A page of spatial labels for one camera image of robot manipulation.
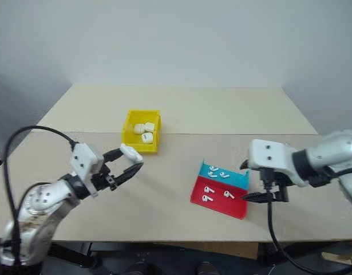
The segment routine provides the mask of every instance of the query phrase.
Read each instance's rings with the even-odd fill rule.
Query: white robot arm
[[[105,165],[124,155],[131,166],[118,177],[109,175]],[[43,261],[51,245],[57,226],[67,214],[88,196],[96,197],[107,187],[113,191],[130,179],[143,165],[142,156],[132,147],[122,144],[119,149],[101,155],[86,144],[77,143],[70,160],[74,172],[55,183],[35,184],[27,190],[18,207],[21,236],[22,266],[33,266]],[[13,266],[12,231],[14,222],[7,225],[0,246],[0,263]]]
[[[298,151],[286,144],[255,139],[250,145],[250,158],[241,168],[272,169],[280,192],[275,201],[287,201],[284,187],[297,185],[319,187],[338,178],[342,191],[352,203],[352,130],[325,136],[316,146]],[[248,201],[266,202],[264,194],[252,193]]]

